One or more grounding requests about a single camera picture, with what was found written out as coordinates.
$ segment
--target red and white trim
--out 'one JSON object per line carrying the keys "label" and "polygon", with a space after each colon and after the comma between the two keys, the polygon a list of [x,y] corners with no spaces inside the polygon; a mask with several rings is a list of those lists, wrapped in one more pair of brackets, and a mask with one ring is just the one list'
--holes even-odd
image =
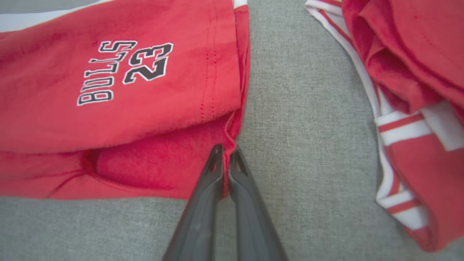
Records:
{"label": "red and white trim", "polygon": [[428,224],[427,210],[394,172],[386,156],[385,146],[402,140],[432,134],[432,130],[428,127],[422,114],[406,115],[395,111],[388,104],[381,90],[374,86],[352,45],[351,37],[342,16],[341,1],[308,0],[305,7],[350,55],[369,98],[375,122],[378,126],[379,157],[383,170],[382,183],[376,196],[378,204],[411,230],[426,227]]}

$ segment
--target white stripe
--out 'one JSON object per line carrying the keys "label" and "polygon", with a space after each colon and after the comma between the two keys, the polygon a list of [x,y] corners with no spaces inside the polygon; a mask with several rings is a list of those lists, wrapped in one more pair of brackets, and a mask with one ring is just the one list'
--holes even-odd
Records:
{"label": "white stripe", "polygon": [[437,135],[446,151],[464,148],[464,128],[454,115],[448,102],[423,108],[424,119]]}
{"label": "white stripe", "polygon": [[377,200],[380,206],[383,208],[391,208],[393,206],[399,205],[401,203],[415,199],[416,196],[410,190],[404,190],[395,195],[391,195],[382,199]]}
{"label": "white stripe", "polygon": [[380,127],[382,125],[392,123],[392,122],[395,122],[395,121],[399,121],[399,120],[402,120],[404,118],[407,118],[407,117],[410,117],[410,116],[413,116],[413,115],[416,115],[416,114],[418,114],[418,113],[416,112],[416,113],[410,115],[410,114],[402,113],[400,111],[395,111],[395,112],[392,112],[390,114],[384,115],[382,117],[376,118],[375,119],[375,124],[377,124],[377,127]]}
{"label": "white stripe", "polygon": [[329,13],[336,14],[338,16],[343,16],[342,9],[340,7],[333,6],[331,4],[324,3],[318,0],[308,0],[304,5],[306,6],[306,8],[317,8],[327,11]]}
{"label": "white stripe", "polygon": [[233,9],[247,5],[247,0],[233,0]]}
{"label": "white stripe", "polygon": [[[369,102],[371,104],[372,112],[374,114],[374,118],[380,117],[381,112],[380,112],[380,107],[379,103],[377,101],[377,96],[375,94],[374,86],[372,85],[372,80],[369,77],[366,68],[361,62],[361,59],[359,58],[358,53],[356,50],[353,48],[353,46],[343,37],[341,36],[338,31],[333,28],[329,24],[329,22],[323,17],[319,12],[317,8],[312,8],[309,4],[311,4],[313,1],[307,1],[306,2],[306,10],[314,16],[321,24],[326,28],[333,36],[334,38],[345,48],[346,52],[350,55],[351,60],[353,61],[353,64],[358,71],[358,74],[361,78],[362,85],[364,86],[364,90],[366,91],[367,97],[369,99]],[[380,157],[380,163],[382,165],[382,170],[383,170],[383,178],[382,178],[382,183],[379,187],[379,190],[377,192],[376,198],[380,199],[383,197],[386,197],[388,193],[390,192],[393,184],[393,169],[385,155],[385,150],[383,148],[383,142],[381,140],[380,134],[377,131],[377,140],[379,144],[379,157]]]}
{"label": "white stripe", "polygon": [[65,14],[72,13],[77,10],[89,7],[89,6],[101,4],[104,2],[108,2],[108,1],[112,1],[112,0],[99,0],[96,3],[89,4],[83,7],[76,7],[76,8],[69,9],[69,10],[60,10],[60,11],[52,11],[52,12],[45,12],[45,13],[0,14],[0,32],[23,30],[28,27],[53,20]]}
{"label": "white stripe", "polygon": [[[345,48],[346,52],[350,55],[355,68],[357,69],[359,76],[361,78],[361,81],[364,85],[364,89],[366,91],[367,97],[369,98],[369,102],[372,107],[372,112],[374,114],[374,118],[379,118],[382,117],[383,115],[386,115],[387,113],[390,114],[390,112],[393,111],[391,107],[389,107],[389,104],[387,103],[385,97],[383,97],[383,101],[385,103],[385,106],[382,106],[382,110],[380,110],[380,105],[377,101],[377,95],[375,94],[375,89],[372,84],[372,80],[369,77],[366,68],[364,67],[363,63],[361,62],[358,53],[356,50],[351,46],[351,44],[343,37],[341,36],[338,31],[333,28],[330,23],[323,17],[319,12],[318,9],[325,9],[327,12],[331,12],[331,9],[326,9],[323,4],[320,4],[319,1],[317,0],[308,0],[305,4],[306,10],[319,22],[326,28],[333,36],[334,38]],[[334,21],[341,29],[346,28],[346,25],[343,20],[337,20]],[[397,113],[396,117],[397,119],[390,119],[390,122],[401,119],[403,117],[409,117],[410,115],[404,114],[401,115],[400,112]],[[378,143],[379,143],[379,157],[380,157],[380,163],[382,165],[383,169],[383,178],[382,178],[382,183],[380,185],[380,188],[377,192],[377,202],[379,203],[380,206],[387,208],[388,206],[393,206],[397,205],[399,203],[406,202],[408,200],[414,199],[415,196],[412,194],[411,191],[408,189],[402,191],[401,193],[398,193],[396,195],[386,197],[388,193],[391,190],[391,187],[393,185],[393,169],[385,155],[385,149],[383,142],[381,140],[381,136],[377,130],[377,138],[378,138]],[[411,229],[418,229],[421,227],[424,227],[427,225],[427,211],[425,209],[413,209],[412,211],[403,211],[401,213],[398,213],[395,215],[395,217],[400,220],[400,222],[411,228]]]}
{"label": "white stripe", "polygon": [[382,90],[380,88],[377,88],[377,90],[379,93],[380,111],[382,115],[387,115],[387,114],[395,112],[395,109],[388,103]]}
{"label": "white stripe", "polygon": [[424,228],[428,225],[428,212],[424,206],[417,206],[399,213],[393,214],[393,216],[401,222],[404,226],[417,230]]}
{"label": "white stripe", "polygon": [[382,136],[384,145],[390,146],[398,141],[422,137],[432,133],[427,123],[424,120],[420,120],[393,130],[381,132],[380,135]]}

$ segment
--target gray upholstery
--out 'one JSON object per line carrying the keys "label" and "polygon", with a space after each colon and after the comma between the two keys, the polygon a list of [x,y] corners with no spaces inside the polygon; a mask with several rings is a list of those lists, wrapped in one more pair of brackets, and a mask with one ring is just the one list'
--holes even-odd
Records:
{"label": "gray upholstery", "polygon": [[[3,13],[92,0],[2,1]],[[350,58],[304,0],[250,0],[251,78],[238,143],[291,260],[462,260],[464,240],[422,252],[375,203],[373,116]],[[0,198],[0,260],[159,260],[185,201]],[[216,256],[236,260],[234,204]]]}

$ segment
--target folded fabric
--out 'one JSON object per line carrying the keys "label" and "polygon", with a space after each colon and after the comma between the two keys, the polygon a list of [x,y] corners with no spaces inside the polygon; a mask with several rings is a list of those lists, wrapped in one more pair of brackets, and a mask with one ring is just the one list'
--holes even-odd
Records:
{"label": "folded fabric", "polygon": [[464,108],[462,8],[459,0],[343,2],[353,45],[395,109],[414,113],[443,98]]}
{"label": "folded fabric", "polygon": [[[343,18],[345,4],[350,3],[308,0],[306,9],[350,55],[372,106],[383,170],[377,203],[395,217],[425,251],[439,251],[464,235],[464,163],[460,160],[464,157],[464,128],[453,114],[452,106],[445,101],[422,109],[424,104],[415,104],[416,110],[420,110],[412,114],[398,110],[410,108],[411,103],[398,98],[389,86],[371,80],[363,64],[365,53],[358,54]],[[381,44],[377,41],[370,46],[379,48]],[[369,49],[370,53],[365,55],[373,56],[374,51]],[[381,73],[394,76],[393,71]],[[396,79],[388,80],[401,82],[403,76],[398,74]],[[421,88],[413,86],[409,90],[413,93],[405,93],[411,97],[422,97],[422,94],[416,95],[423,91]]]}
{"label": "folded fabric", "polygon": [[0,21],[0,194],[188,198],[211,148],[235,149],[246,2],[106,0]]}

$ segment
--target seam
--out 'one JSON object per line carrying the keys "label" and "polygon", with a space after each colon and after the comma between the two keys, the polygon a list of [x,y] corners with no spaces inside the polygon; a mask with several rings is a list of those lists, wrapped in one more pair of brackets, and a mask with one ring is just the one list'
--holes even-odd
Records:
{"label": "seam", "polygon": [[216,55],[216,34],[217,34],[217,26],[218,26],[218,11],[217,11],[217,8],[216,8],[216,1],[213,2],[213,8],[214,8],[214,16],[215,16],[215,24],[214,24],[214,27],[213,27],[214,80],[213,80],[213,86],[212,86],[212,89],[211,89],[211,113],[213,114],[213,117],[214,117],[215,116],[215,113],[214,113],[214,91],[215,91],[216,82],[217,82],[217,79],[218,79],[218,59],[217,59],[217,55]]}
{"label": "seam", "polygon": [[209,69],[209,53],[208,53],[208,41],[209,41],[209,31],[211,26],[211,10],[210,10],[210,3],[208,2],[208,18],[209,18],[209,27],[206,30],[206,43],[205,43],[205,56],[206,56],[206,79],[205,79],[205,87],[203,88],[203,95],[201,97],[201,104],[200,104],[200,113],[201,113],[201,123],[205,122],[205,93],[208,87],[208,69]]}

